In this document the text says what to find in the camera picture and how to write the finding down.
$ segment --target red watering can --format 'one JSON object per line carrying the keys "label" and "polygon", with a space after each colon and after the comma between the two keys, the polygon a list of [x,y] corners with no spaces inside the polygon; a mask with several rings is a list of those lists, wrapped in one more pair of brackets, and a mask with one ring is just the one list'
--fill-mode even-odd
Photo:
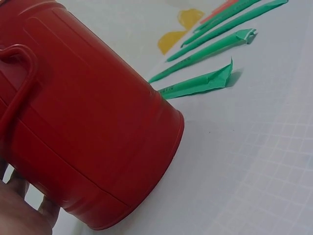
{"label": "red watering can", "polygon": [[0,0],[0,152],[93,229],[156,186],[183,117],[54,0]]}

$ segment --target watering can handle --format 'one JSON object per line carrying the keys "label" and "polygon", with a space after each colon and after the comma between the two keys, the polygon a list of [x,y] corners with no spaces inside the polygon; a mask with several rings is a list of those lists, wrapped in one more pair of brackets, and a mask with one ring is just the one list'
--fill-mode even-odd
{"label": "watering can handle", "polygon": [[5,49],[0,49],[0,60],[11,56],[19,55],[28,63],[28,74],[23,81],[20,89],[17,91],[11,103],[8,105],[5,113],[0,119],[0,138],[3,137],[5,131],[19,110],[22,102],[28,95],[28,92],[36,81],[36,73],[38,70],[37,57],[34,52],[25,45],[13,45]]}

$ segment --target green paper strip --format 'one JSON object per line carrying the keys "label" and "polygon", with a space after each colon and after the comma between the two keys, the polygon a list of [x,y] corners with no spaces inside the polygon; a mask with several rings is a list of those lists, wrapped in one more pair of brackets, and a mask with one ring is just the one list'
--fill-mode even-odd
{"label": "green paper strip", "polygon": [[287,3],[288,0],[275,0],[272,2],[269,2],[267,4],[264,4],[262,6],[259,6],[235,19],[233,19],[232,21],[224,24],[223,26],[221,26],[220,28],[217,28],[215,30],[213,30],[212,32],[204,35],[201,38],[198,38],[197,40],[193,41],[192,43],[190,43],[188,46],[186,46],[185,48],[181,49],[180,51],[178,51],[177,53],[175,53],[174,55],[172,55],[170,58],[167,59],[167,61],[172,61],[175,60],[179,57],[181,57],[182,55],[186,54],[187,52],[201,46],[203,43],[231,30],[232,28],[246,22],[249,20],[252,20],[272,9],[277,8],[278,6],[281,6],[285,3]]}
{"label": "green paper strip", "polygon": [[180,70],[184,67],[187,67],[191,64],[194,64],[195,62],[203,59],[204,57],[220,50],[223,49],[225,47],[230,47],[230,46],[234,46],[237,45],[239,43],[248,43],[249,38],[251,36],[254,35],[254,32],[256,31],[256,29],[251,28],[251,29],[243,29],[243,30],[239,30],[215,43],[213,43],[212,45],[194,53],[193,55],[187,57],[186,59],[174,64],[173,66],[169,67],[168,69],[164,70],[163,72],[157,74],[156,76],[152,77],[149,80],[149,83],[158,81],[162,78],[167,77],[168,75],[170,75],[171,73]]}
{"label": "green paper strip", "polygon": [[235,3],[234,5],[227,8],[225,11],[221,12],[220,14],[216,15],[212,19],[208,20],[207,22],[203,23],[198,28],[196,28],[195,31],[198,31],[200,29],[201,30],[197,32],[196,34],[194,34],[193,36],[191,36],[190,38],[188,38],[185,42],[183,42],[181,47],[193,42],[194,40],[196,40],[197,38],[205,34],[207,31],[213,29],[215,26],[219,25],[223,21],[247,9],[248,7],[252,6],[258,1],[260,0],[242,0],[242,1]]}
{"label": "green paper strip", "polygon": [[164,99],[225,88],[233,70],[233,60],[224,68],[159,90]]}

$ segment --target yellow shape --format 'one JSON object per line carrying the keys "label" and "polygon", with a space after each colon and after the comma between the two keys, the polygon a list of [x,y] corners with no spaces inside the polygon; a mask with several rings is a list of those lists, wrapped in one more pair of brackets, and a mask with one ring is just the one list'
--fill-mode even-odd
{"label": "yellow shape", "polygon": [[180,11],[178,14],[179,23],[187,30],[190,30],[204,16],[202,11],[197,9],[189,9]]}
{"label": "yellow shape", "polygon": [[179,12],[178,22],[186,29],[185,31],[173,31],[163,35],[157,43],[162,54],[165,55],[204,15],[197,9],[182,10]]}
{"label": "yellow shape", "polygon": [[157,43],[157,46],[161,50],[162,54],[165,55],[186,33],[187,30],[169,32],[162,36]]}

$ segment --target hand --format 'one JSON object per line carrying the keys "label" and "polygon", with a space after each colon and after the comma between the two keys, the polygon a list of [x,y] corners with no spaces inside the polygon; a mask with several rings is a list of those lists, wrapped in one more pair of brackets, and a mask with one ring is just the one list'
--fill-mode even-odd
{"label": "hand", "polygon": [[3,180],[7,163],[0,158],[0,234],[1,235],[51,235],[60,208],[44,197],[38,211],[24,198],[29,183],[15,170],[10,180]]}

